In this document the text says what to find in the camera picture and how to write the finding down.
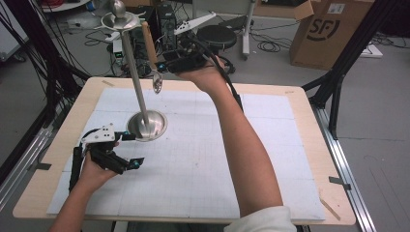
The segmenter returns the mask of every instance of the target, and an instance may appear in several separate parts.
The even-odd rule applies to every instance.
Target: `white surface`
[[[223,149],[217,111],[200,92],[144,91],[148,109],[166,115],[168,128],[151,142],[122,142],[124,158],[145,157],[140,169],[116,176],[98,190],[88,215],[238,218],[239,208]],[[242,95],[244,110],[264,143],[292,219],[324,219],[287,97]],[[83,133],[113,123],[125,131],[138,111],[135,91],[105,89]],[[48,208],[57,214],[68,196],[71,161]]]

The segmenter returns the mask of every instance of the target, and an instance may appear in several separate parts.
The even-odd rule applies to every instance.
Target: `silver pole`
[[[123,43],[124,51],[126,53],[126,59],[130,67],[132,83],[133,87],[135,88],[136,97],[138,98],[138,104],[139,108],[141,109],[142,119],[144,120],[145,126],[148,126],[150,124],[150,121],[148,120],[147,108],[145,107],[145,100],[144,96],[142,95],[141,83],[139,82],[138,73],[136,72],[135,60],[133,59],[132,55],[130,34],[128,31],[121,32],[121,40]]]

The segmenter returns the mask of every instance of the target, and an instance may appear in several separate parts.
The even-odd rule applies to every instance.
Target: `right hand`
[[[220,66],[223,68],[224,64],[217,56]],[[181,72],[177,75],[185,80],[192,81],[200,90],[211,95],[219,88],[227,88],[224,78],[220,75],[217,67],[211,62],[207,62],[205,67],[191,72]]]

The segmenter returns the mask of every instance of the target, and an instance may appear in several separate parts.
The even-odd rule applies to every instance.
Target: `white sleeve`
[[[235,220],[223,229],[224,232],[296,232],[290,222],[290,210],[286,206],[266,208]]]

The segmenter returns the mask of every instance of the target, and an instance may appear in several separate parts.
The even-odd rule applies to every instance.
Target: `power strip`
[[[365,50],[363,50],[360,57],[380,59],[380,58],[383,57],[383,53],[380,52],[380,50],[377,49],[377,47],[375,45],[370,44],[370,45],[367,46],[367,48],[365,48]]]

